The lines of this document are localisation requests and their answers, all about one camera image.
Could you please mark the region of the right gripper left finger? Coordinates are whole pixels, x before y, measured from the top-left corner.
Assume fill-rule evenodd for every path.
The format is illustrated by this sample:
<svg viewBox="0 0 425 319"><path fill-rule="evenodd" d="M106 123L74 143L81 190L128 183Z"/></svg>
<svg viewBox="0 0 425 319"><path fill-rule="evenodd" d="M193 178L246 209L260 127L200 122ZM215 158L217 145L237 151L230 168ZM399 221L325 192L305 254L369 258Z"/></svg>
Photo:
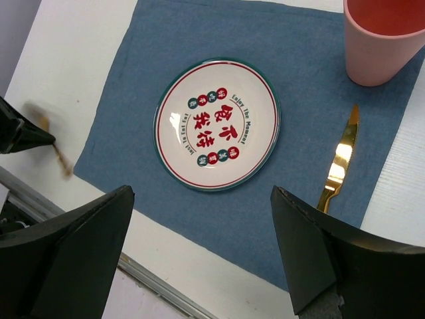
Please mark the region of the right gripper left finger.
<svg viewBox="0 0 425 319"><path fill-rule="evenodd" d="M135 195L123 185L77 209L1 232L2 318L101 318Z"/></svg>

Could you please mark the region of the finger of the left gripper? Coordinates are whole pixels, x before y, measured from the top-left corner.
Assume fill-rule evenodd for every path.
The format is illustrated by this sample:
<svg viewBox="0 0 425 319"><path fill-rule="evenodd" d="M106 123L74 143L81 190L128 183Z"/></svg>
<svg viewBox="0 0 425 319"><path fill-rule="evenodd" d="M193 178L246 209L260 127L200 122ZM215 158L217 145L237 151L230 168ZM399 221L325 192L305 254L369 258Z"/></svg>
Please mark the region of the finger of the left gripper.
<svg viewBox="0 0 425 319"><path fill-rule="evenodd" d="M55 143L56 138L34 125L1 97L1 153L10 154Z"/></svg>

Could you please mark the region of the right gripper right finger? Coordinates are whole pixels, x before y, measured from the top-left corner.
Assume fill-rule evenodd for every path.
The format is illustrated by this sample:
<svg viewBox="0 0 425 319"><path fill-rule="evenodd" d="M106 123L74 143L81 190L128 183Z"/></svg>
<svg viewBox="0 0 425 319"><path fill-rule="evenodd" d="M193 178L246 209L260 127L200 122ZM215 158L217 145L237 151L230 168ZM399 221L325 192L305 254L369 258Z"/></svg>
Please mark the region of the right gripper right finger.
<svg viewBox="0 0 425 319"><path fill-rule="evenodd" d="M423 247L353 227L281 187L271 206L295 315L424 317Z"/></svg>

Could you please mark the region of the gold fork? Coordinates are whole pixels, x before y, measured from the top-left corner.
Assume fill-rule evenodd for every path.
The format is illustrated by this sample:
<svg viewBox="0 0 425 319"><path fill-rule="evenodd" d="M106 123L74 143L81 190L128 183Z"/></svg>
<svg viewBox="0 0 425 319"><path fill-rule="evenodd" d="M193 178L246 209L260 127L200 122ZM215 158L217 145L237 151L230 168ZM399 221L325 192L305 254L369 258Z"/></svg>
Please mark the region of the gold fork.
<svg viewBox="0 0 425 319"><path fill-rule="evenodd" d="M48 113L43 110L40 106L37 106L35 103L26 102L23 108L37 121L37 125L44 131L50 133L50 118ZM58 147L58 144L54 142L52 144L54 152L56 154L56 158L59 162L59 165L62 169L62 174L65 179L69 179L73 175L74 166L73 164L66 158L63 152Z"/></svg>

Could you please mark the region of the gold knife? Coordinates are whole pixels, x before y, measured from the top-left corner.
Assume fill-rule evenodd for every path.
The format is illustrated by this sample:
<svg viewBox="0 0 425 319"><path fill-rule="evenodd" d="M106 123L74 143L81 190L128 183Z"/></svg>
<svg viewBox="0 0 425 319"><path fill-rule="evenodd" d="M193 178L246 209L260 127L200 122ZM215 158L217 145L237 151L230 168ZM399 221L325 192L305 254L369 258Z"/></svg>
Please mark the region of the gold knife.
<svg viewBox="0 0 425 319"><path fill-rule="evenodd" d="M330 201L332 198L339 195L347 175L355 149L359 121L359 107L355 104L345 126L343 135L341 136L341 140L336 147L335 156L329 168L325 186L317 204L317 210L325 214L329 213Z"/></svg>

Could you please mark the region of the white plate with red characters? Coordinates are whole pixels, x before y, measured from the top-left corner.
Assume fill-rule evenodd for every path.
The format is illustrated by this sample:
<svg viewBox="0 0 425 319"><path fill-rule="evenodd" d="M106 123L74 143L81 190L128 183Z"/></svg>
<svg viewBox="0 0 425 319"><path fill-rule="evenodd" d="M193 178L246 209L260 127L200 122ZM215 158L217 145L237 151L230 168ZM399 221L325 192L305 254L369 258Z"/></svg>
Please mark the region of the white plate with red characters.
<svg viewBox="0 0 425 319"><path fill-rule="evenodd" d="M191 65L164 90L153 143L165 171L185 187L222 191L255 175L280 133L276 91L253 64L228 57Z"/></svg>

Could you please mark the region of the pink cup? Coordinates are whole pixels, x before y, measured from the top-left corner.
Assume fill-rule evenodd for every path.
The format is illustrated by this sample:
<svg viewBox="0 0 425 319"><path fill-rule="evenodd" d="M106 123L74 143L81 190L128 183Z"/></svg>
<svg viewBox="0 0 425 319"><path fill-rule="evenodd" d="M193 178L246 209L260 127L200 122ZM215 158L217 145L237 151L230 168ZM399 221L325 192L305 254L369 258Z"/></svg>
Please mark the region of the pink cup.
<svg viewBox="0 0 425 319"><path fill-rule="evenodd" d="M345 67L361 86L392 79L424 47L423 1L344 1Z"/></svg>

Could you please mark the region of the blue cloth napkin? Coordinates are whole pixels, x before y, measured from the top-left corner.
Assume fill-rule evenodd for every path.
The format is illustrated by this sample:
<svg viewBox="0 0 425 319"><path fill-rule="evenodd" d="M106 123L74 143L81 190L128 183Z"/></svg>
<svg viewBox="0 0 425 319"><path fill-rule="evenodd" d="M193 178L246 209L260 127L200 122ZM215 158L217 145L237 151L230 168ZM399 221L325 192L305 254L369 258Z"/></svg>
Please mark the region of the blue cloth napkin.
<svg viewBox="0 0 425 319"><path fill-rule="evenodd" d="M76 175L102 191L128 184L135 208L227 261L288 287L274 232L276 185L315 205L354 104L359 138L331 214L359 227L424 61L417 53L386 84L345 72L344 17L254 1L139 1L105 83ZM203 192L168 173L153 144L171 81L204 59L232 57L273 86L280 136L263 168L228 191Z"/></svg>

